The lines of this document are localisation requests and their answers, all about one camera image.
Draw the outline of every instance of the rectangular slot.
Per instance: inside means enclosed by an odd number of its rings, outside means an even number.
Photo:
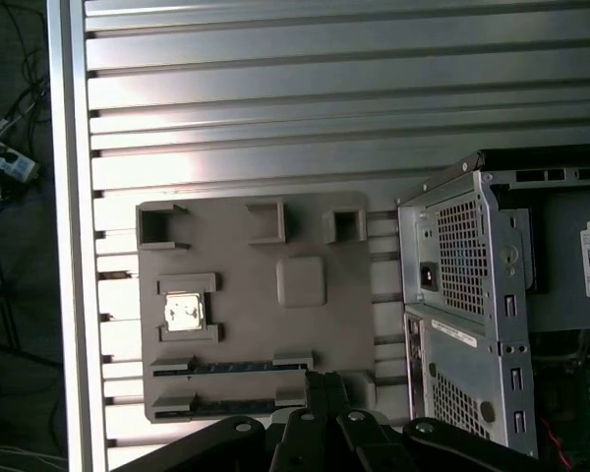
[[[188,249],[188,241],[177,242],[173,222],[188,212],[177,205],[146,205],[138,210],[138,236],[141,250]]]
[[[252,202],[247,204],[250,213],[250,245],[283,244],[286,242],[284,203],[281,200]]]
[[[549,169],[547,170],[547,178],[548,180],[565,180],[566,175],[563,169]]]
[[[527,422],[524,416],[524,411],[516,411],[513,413],[513,430],[517,435],[527,432]]]
[[[545,173],[544,170],[516,170],[515,181],[516,182],[544,182]]]
[[[515,308],[515,295],[505,295],[504,297],[504,315],[508,318],[517,317],[518,313]]]
[[[579,169],[574,175],[579,180],[590,180],[590,169]]]
[[[511,389],[522,391],[522,371],[520,369],[511,369]]]
[[[367,240],[367,222],[361,208],[342,208],[324,215],[326,244],[351,243]]]

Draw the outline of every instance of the slotted aluminum panel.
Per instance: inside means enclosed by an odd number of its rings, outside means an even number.
[[[206,425],[144,418],[135,205],[356,190],[389,211],[477,148],[590,143],[590,2],[49,0],[48,12],[71,470]],[[370,224],[378,399],[408,417],[385,260],[396,222]]]
[[[484,315],[483,281],[488,277],[488,257],[485,243],[479,238],[479,211],[473,199],[440,209],[438,233],[445,303]]]

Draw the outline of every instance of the dark background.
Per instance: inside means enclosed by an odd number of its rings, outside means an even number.
[[[41,0],[12,4],[39,12],[45,10]],[[27,51],[40,49],[35,53],[37,72],[47,74],[47,49],[40,18],[31,12],[12,11]],[[0,2],[0,119],[27,88],[22,74],[24,56],[12,20]],[[48,116],[44,106],[39,121],[45,121]],[[27,128],[26,120],[21,120],[2,141],[30,155]],[[0,214],[0,258],[9,281],[9,297],[23,349],[61,361],[51,123],[35,124],[32,134],[32,153],[46,175],[21,203],[9,206]],[[0,342],[6,343],[1,317]],[[65,456],[63,395],[62,372],[0,353],[0,444]],[[1,452],[0,464],[27,472],[55,470],[33,458]]]

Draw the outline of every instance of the computer tower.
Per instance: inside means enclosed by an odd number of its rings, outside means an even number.
[[[590,329],[590,146],[480,150],[398,213],[411,415],[537,456],[530,333]]]

